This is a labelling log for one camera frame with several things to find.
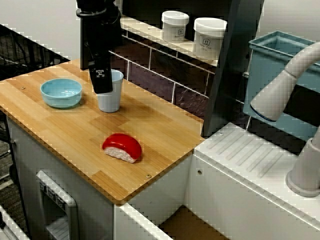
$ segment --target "wooden cutting board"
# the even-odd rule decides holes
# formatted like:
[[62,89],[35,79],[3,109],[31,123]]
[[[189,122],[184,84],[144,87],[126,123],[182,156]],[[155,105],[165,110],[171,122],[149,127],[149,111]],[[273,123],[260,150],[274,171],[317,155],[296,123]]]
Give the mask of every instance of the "wooden cutting board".
[[[71,109],[45,104],[40,86],[56,78],[82,85],[79,104]],[[100,111],[79,60],[1,81],[0,110],[114,204],[126,203],[204,140],[202,119],[126,80],[119,111]],[[103,152],[102,143],[114,133],[138,140],[139,161],[128,163]]]

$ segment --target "white faucet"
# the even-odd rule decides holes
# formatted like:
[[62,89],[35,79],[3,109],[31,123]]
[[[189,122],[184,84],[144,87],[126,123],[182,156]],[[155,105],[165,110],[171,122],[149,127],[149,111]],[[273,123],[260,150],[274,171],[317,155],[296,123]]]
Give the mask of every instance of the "white faucet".
[[[320,42],[298,52],[285,69],[254,97],[250,103],[251,108],[260,117],[277,121],[286,108],[298,78],[318,61]],[[320,194],[320,127],[314,137],[307,141],[293,169],[287,174],[286,184],[304,197]]]

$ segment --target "white jar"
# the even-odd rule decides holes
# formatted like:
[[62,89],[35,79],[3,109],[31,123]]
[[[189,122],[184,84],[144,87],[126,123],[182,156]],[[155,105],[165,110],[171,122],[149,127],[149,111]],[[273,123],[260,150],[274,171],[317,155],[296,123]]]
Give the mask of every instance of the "white jar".
[[226,26],[227,22],[218,18],[197,18],[193,26],[193,54],[207,60],[218,60]]
[[185,39],[189,16],[179,11],[162,13],[162,39],[169,43],[182,43]]

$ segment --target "bowl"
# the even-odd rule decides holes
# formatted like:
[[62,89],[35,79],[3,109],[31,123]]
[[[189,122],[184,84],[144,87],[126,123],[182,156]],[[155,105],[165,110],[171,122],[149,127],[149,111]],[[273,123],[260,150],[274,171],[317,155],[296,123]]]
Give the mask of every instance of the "bowl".
[[55,108],[69,108],[81,99],[82,86],[75,80],[58,78],[46,81],[40,87],[46,104]]

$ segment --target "cup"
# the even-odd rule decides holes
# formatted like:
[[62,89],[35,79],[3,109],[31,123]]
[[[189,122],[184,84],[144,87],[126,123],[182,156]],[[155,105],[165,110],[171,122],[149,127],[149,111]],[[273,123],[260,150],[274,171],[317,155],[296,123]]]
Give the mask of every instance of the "cup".
[[218,60],[224,40],[227,22],[211,17],[199,17],[194,21],[192,52],[203,59]]
[[162,13],[162,39],[169,43],[182,43],[185,39],[189,16],[179,11]]
[[114,113],[120,108],[121,89],[124,75],[118,70],[111,69],[112,92],[99,93],[98,106],[105,113]]

